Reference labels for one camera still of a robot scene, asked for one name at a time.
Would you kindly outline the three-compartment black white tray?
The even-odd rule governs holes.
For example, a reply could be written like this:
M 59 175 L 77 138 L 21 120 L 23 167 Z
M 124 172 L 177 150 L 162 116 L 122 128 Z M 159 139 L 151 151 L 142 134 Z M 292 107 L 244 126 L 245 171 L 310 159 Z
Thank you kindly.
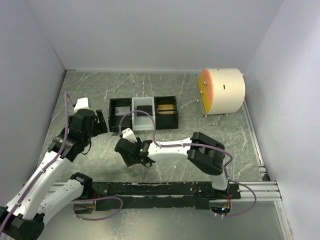
M 157 114 L 157 105 L 174 104 L 175 114 Z M 137 110 L 137 106 L 152 105 L 153 115 Z M 115 107 L 130 106 L 130 112 L 124 116 L 115 116 Z M 108 124 L 111 132 L 130 128 L 134 132 L 172 130 L 179 127 L 179 113 L 175 96 L 152 96 L 132 98 L 112 98 L 109 101 Z

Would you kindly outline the tan leather card holder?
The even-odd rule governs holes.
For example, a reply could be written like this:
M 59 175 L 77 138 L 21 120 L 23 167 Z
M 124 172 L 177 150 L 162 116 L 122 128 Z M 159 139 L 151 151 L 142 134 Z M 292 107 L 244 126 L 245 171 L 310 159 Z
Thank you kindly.
M 138 167 L 138 166 L 139 166 L 139 164 L 133 164 L 133 165 L 129 166 L 128 169 L 131 170 L 131 169 L 134 169 L 134 168 L 136 168 L 136 167 Z

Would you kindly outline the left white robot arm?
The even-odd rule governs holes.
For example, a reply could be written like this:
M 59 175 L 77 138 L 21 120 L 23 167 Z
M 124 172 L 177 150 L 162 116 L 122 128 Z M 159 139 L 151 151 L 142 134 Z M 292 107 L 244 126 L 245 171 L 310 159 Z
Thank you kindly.
M 47 195 L 57 178 L 92 138 L 108 132 L 103 112 L 82 108 L 66 117 L 66 127 L 52 139 L 36 171 L 6 206 L 0 208 L 0 232 L 14 240 L 36 240 L 48 221 L 73 200 L 90 201 L 93 179 L 75 173 L 61 189 Z

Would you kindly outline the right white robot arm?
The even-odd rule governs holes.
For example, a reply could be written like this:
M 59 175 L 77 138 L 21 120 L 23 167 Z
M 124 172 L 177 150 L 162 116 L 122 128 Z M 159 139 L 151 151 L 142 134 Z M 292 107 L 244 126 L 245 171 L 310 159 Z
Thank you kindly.
M 195 132 L 192 137 L 183 140 L 165 142 L 142 141 L 139 137 L 123 135 L 114 150 L 121 155 L 128 168 L 138 164 L 151 167 L 160 161 L 187 159 L 211 177 L 212 193 L 216 198 L 223 199 L 230 192 L 225 146 L 201 132 Z

